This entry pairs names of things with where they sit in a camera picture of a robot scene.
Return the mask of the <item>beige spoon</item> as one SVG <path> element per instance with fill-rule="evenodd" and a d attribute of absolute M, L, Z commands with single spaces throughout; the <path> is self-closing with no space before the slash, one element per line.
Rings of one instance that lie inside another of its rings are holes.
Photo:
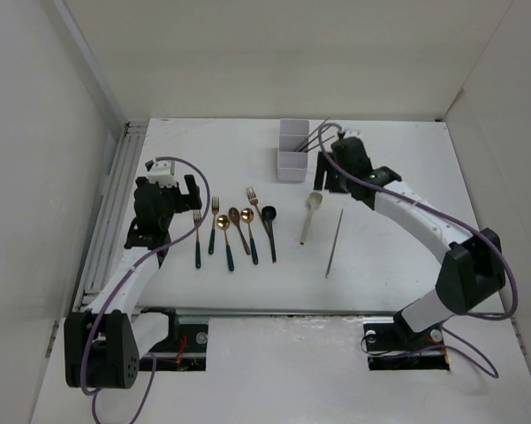
<path fill-rule="evenodd" d="M 312 218 L 313 218 L 314 212 L 321 206 L 322 199 L 323 199 L 322 194 L 319 193 L 319 192 L 312 192 L 307 197 L 308 211 L 307 211 L 307 216 L 305 218 L 305 222 L 304 222 L 304 225 L 303 225 L 303 230 L 302 230 L 302 233 L 301 233 L 301 236 L 300 236 L 300 245 L 301 246 L 304 246 L 305 243 L 306 243 L 308 231 L 309 231 L 309 228 L 310 228 L 310 224 L 312 222 Z"/>

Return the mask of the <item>silver metal chopstick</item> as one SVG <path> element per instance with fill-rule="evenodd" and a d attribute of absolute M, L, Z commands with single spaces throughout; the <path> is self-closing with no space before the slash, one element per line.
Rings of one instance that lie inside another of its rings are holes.
<path fill-rule="evenodd" d="M 315 137 L 317 134 L 318 134 L 318 131 L 325 125 L 328 123 L 330 119 L 327 117 L 325 118 L 314 130 L 312 130 L 310 132 L 309 135 L 307 135 L 293 150 L 293 152 L 296 152 L 295 149 L 301 144 L 303 143 L 306 139 L 312 139 L 313 137 Z"/>
<path fill-rule="evenodd" d="M 324 275 L 325 278 L 329 278 L 330 277 L 330 272 L 331 272 L 331 268 L 332 268 L 333 259 L 334 259 L 334 256 L 335 256 L 336 246 L 337 246 L 337 242 L 338 242 L 338 235 L 339 235 L 339 232 L 340 232 L 344 211 L 345 210 L 342 208 L 340 210 L 340 213 L 339 213 L 338 224 L 337 224 L 337 228 L 336 228 L 336 231 L 335 231 L 335 234 L 334 234 L 334 238 L 333 238 L 333 241 L 332 241 L 332 245 L 331 245 L 331 249 L 330 249 L 330 256 L 329 256 L 327 268 L 326 268 L 325 275 Z"/>

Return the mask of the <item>black chopstick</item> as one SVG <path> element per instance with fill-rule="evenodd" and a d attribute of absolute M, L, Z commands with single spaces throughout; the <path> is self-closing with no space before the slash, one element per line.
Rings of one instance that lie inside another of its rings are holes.
<path fill-rule="evenodd" d="M 312 144 L 314 141 L 317 140 L 317 135 L 313 137 L 312 139 L 306 139 L 303 143 L 301 143 L 296 149 L 296 152 L 304 152 L 310 144 Z"/>
<path fill-rule="evenodd" d="M 318 141 L 318 138 L 312 139 L 304 148 L 300 150 L 301 153 L 308 153 L 311 150 L 318 148 L 320 146 L 320 142 Z"/>

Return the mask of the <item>black spoon wooden handle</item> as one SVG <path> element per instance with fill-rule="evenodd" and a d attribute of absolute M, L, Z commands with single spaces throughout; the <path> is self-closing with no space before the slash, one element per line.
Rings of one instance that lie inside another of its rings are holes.
<path fill-rule="evenodd" d="M 262 208 L 262 216 L 269 228 L 269 245 L 271 249 L 272 262 L 277 262 L 277 251 L 275 245 L 275 237 L 273 230 L 273 223 L 277 217 L 277 210 L 273 206 L 265 206 Z"/>

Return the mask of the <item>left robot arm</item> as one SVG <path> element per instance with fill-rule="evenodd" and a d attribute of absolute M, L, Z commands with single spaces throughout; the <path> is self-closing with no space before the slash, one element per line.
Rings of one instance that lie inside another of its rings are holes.
<path fill-rule="evenodd" d="M 129 389 L 141 359 L 154 346 L 167 351 L 178 344 L 180 329 L 170 309 L 147 309 L 138 316 L 133 312 L 174 243 L 169 233 L 172 218 L 202 206 L 193 175 L 187 174 L 185 182 L 187 192 L 182 193 L 178 185 L 137 179 L 135 217 L 117 271 L 85 310 L 68 314 L 64 321 L 69 387 L 88 396 L 102 389 Z"/>

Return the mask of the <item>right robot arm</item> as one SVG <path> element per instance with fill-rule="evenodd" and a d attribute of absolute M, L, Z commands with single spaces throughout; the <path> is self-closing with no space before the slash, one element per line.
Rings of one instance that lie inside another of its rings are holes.
<path fill-rule="evenodd" d="M 374 168 L 359 137 L 339 132 L 331 150 L 319 153 L 314 188 L 347 193 L 390 218 L 439 262 L 435 287 L 394 314 L 391 336 L 397 345 L 413 347 L 425 330 L 469 313 L 504 288 L 498 235 L 454 223 L 417 197 L 394 170 Z"/>

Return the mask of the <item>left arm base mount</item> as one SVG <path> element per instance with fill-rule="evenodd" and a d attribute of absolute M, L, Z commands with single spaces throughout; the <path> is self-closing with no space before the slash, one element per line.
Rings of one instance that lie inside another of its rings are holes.
<path fill-rule="evenodd" d="M 156 370 L 194 372 L 206 370 L 209 322 L 179 314 L 172 308 L 145 308 L 132 315 L 131 328 L 137 353 L 124 361 L 126 373 Z"/>

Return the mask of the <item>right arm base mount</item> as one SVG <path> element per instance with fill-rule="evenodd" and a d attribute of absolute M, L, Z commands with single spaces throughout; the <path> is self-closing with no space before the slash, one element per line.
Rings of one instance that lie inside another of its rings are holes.
<path fill-rule="evenodd" d="M 363 318 L 362 328 L 360 346 L 370 371 L 450 370 L 439 323 L 412 333 L 401 329 L 392 317 L 382 316 Z"/>

